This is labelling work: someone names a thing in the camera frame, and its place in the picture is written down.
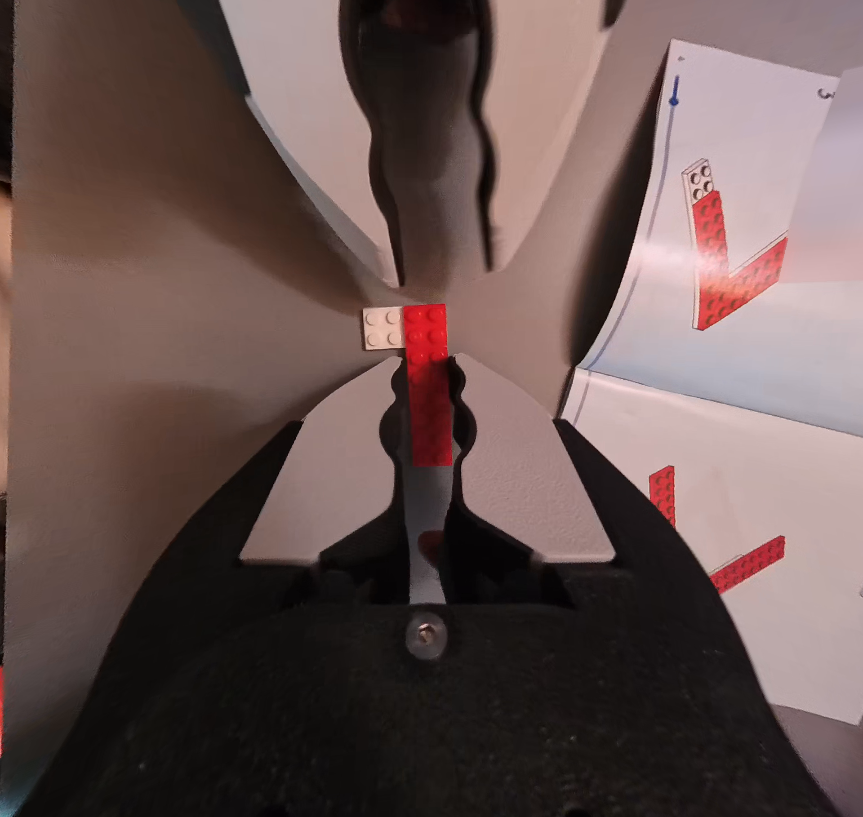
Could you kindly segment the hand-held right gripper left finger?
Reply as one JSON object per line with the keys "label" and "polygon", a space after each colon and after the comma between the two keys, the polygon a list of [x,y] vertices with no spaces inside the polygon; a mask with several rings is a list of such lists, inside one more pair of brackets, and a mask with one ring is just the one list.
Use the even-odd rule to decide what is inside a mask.
{"label": "hand-held right gripper left finger", "polygon": [[383,515],[394,499],[394,461],[381,423],[394,404],[402,359],[385,358],[333,391],[302,420],[244,544],[245,564],[310,566]]}

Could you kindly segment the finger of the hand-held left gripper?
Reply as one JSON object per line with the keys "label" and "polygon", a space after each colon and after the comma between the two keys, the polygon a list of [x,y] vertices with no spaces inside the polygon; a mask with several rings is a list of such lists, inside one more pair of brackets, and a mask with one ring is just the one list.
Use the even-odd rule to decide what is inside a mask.
{"label": "finger of the hand-held left gripper", "polygon": [[487,269],[502,271],[563,163],[609,37],[607,0],[476,0],[470,111]]}
{"label": "finger of the hand-held left gripper", "polygon": [[371,130],[343,62],[342,0],[218,1],[253,115],[344,247],[398,286],[369,175]]}

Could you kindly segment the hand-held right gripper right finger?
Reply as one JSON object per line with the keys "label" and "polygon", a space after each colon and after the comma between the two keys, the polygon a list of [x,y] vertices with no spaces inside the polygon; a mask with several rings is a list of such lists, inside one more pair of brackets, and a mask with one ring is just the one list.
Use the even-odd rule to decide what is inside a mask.
{"label": "hand-held right gripper right finger", "polygon": [[476,428],[462,452],[462,497],[478,518],[549,564],[605,564],[615,552],[552,416],[465,353],[460,399]]}

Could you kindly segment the long red lego plate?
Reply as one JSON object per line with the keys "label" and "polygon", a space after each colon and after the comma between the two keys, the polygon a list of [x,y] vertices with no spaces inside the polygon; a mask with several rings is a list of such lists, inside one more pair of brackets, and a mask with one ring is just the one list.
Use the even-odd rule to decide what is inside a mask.
{"label": "long red lego plate", "polygon": [[412,463],[451,466],[446,307],[411,305],[404,307],[403,314]]}

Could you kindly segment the small square white lego plate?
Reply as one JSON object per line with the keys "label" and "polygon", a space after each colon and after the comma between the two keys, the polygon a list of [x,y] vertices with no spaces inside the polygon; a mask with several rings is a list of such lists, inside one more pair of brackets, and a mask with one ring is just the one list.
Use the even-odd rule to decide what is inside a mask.
{"label": "small square white lego plate", "polygon": [[366,351],[403,349],[405,347],[403,307],[363,308],[361,334],[363,349]]}

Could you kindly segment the lego instruction booklet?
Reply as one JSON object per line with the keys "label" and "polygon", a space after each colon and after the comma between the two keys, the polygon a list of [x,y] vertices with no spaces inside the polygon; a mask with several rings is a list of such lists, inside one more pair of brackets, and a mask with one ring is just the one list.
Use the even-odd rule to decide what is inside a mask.
{"label": "lego instruction booklet", "polygon": [[676,526],[768,700],[862,706],[861,69],[671,42],[620,290],[563,417]]}

